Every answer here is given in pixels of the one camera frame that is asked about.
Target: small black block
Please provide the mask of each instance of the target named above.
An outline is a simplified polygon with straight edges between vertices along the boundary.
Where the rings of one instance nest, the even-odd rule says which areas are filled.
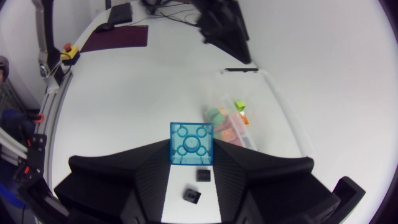
[[[187,189],[184,193],[184,200],[197,204],[201,193],[196,192],[192,189]]]
[[[210,170],[197,170],[197,182],[210,182]]]

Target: plastic storage container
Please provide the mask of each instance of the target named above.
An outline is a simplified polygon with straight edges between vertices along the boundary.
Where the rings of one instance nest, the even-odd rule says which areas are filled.
[[[307,134],[267,72],[220,71],[213,84],[216,100],[206,108],[205,122],[215,125],[215,139],[278,157],[304,157],[312,153]],[[244,115],[248,125],[243,123],[235,101],[245,102]],[[217,121],[220,120],[212,121],[208,114],[214,109],[230,119],[230,128],[239,141],[217,134]]]

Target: green lego brick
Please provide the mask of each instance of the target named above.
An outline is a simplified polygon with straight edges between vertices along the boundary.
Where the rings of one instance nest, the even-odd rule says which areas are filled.
[[[242,112],[243,109],[246,107],[246,104],[243,101],[235,101],[235,107],[238,109],[239,112]]]
[[[218,128],[225,121],[225,116],[220,113],[218,109],[211,109],[207,111],[206,120],[214,124],[215,128]]]

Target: blue translucent block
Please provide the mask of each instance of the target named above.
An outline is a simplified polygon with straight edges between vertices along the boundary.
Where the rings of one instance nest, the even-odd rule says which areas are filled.
[[[213,165],[213,124],[171,122],[170,163]]]

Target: maroon mouse pad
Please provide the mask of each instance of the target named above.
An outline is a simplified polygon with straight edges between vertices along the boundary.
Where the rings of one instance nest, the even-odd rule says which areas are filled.
[[[148,26],[115,27],[107,32],[92,32],[80,52],[115,49],[121,47],[146,47]]]

